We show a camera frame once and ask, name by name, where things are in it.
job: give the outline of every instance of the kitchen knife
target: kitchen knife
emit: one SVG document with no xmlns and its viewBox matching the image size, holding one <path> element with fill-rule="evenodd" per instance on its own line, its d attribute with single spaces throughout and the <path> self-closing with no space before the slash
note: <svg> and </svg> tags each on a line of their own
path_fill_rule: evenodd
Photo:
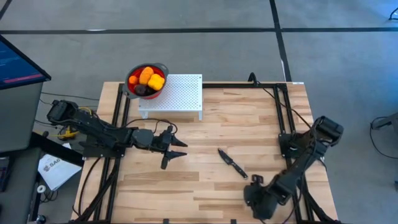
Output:
<svg viewBox="0 0 398 224">
<path fill-rule="evenodd" d="M 247 179 L 248 175 L 240 168 L 236 163 L 220 148 L 218 148 L 218 153 L 220 154 L 221 158 L 227 163 L 235 168 L 235 170 L 242 175 L 243 178 Z"/>
</svg>

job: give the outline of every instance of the monitor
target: monitor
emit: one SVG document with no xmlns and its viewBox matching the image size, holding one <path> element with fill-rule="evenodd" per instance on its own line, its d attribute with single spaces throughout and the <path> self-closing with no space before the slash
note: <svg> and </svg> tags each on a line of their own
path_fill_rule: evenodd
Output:
<svg viewBox="0 0 398 224">
<path fill-rule="evenodd" d="M 51 80 L 51 76 L 0 35 L 0 90 Z"/>
</svg>

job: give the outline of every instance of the wooden plank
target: wooden plank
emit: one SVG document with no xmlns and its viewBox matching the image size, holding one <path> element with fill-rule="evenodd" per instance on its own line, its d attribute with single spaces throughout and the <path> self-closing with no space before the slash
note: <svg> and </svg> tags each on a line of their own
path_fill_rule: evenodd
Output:
<svg viewBox="0 0 398 224">
<path fill-rule="evenodd" d="M 105 83 L 99 101 L 98 114 L 108 122 L 113 115 L 118 85 L 117 82 Z M 287 87 L 293 109 L 311 124 L 313 118 L 304 85 L 288 83 Z M 275 174 L 285 169 L 277 141 L 279 124 L 275 101 L 262 89 L 251 88 L 204 89 L 203 101 L 203 121 L 198 120 L 196 113 L 149 113 L 150 118 L 169 119 L 178 126 L 176 137 L 188 147 L 172 147 L 172 150 L 188 155 L 170 161 L 167 170 L 162 170 L 161 154 L 127 149 L 119 171 L 113 223 L 161 223 L 163 218 L 169 218 L 171 223 L 229 223 L 231 219 L 237 219 L 238 223 L 259 223 L 243 201 L 243 188 L 250 180 L 244 180 L 227 166 L 217 148 L 225 150 L 249 176 L 262 175 L 265 184 L 271 181 Z M 282 113 L 289 131 L 285 108 Z M 137 118 L 140 118 L 138 101 L 132 100 L 128 121 Z M 298 131 L 308 129 L 296 114 L 293 119 Z M 131 126 L 154 129 L 155 122 L 140 121 Z M 167 124 L 159 123 L 157 133 L 166 127 Z M 93 161 L 89 159 L 85 163 L 79 192 Z M 88 179 L 84 207 L 96 194 L 102 163 L 100 160 Z M 306 176 L 309 191 L 321 208 L 337 219 L 325 168 L 316 162 Z M 291 202 L 278 205 L 274 216 L 266 223 L 282 223 L 291 210 Z"/>
</svg>

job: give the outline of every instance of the gray concrete floor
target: gray concrete floor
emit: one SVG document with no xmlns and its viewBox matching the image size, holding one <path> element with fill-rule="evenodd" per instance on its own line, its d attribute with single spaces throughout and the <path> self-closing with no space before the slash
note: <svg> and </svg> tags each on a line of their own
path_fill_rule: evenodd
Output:
<svg viewBox="0 0 398 224">
<path fill-rule="evenodd" d="M 5 0 L 0 0 L 0 7 Z M 387 21 L 393 0 L 278 0 L 282 27 L 397 27 Z M 268 1 L 260 0 L 14 0 L 0 29 L 134 29 L 169 27 L 272 27 Z M 328 151 L 328 177 L 340 220 L 397 223 L 397 160 L 380 156 L 369 122 L 398 112 L 398 33 L 283 34 L 292 79 L 305 82 L 314 117 L 345 127 Z M 121 81 L 143 62 L 163 62 L 171 73 L 202 73 L 204 80 L 241 81 L 255 72 L 263 81 L 284 80 L 274 33 L 6 35 L 53 76 L 44 91 L 99 98 L 102 83 Z M 54 97 L 42 96 L 51 102 Z M 81 105 L 96 102 L 75 100 Z M 45 121 L 49 106 L 40 104 Z M 43 131 L 46 127 L 35 126 Z M 391 128 L 374 132 L 386 154 L 398 156 Z M 79 175 L 40 212 L 66 222 Z"/>
</svg>

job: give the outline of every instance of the white pegboard stand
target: white pegboard stand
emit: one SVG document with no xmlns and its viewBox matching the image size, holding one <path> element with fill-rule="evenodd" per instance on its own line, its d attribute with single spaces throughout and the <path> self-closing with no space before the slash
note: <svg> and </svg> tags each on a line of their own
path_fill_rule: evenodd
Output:
<svg viewBox="0 0 398 224">
<path fill-rule="evenodd" d="M 139 113 L 148 118 L 148 112 L 198 112 L 202 120 L 202 75 L 170 74 L 162 93 L 152 100 L 139 99 Z"/>
</svg>

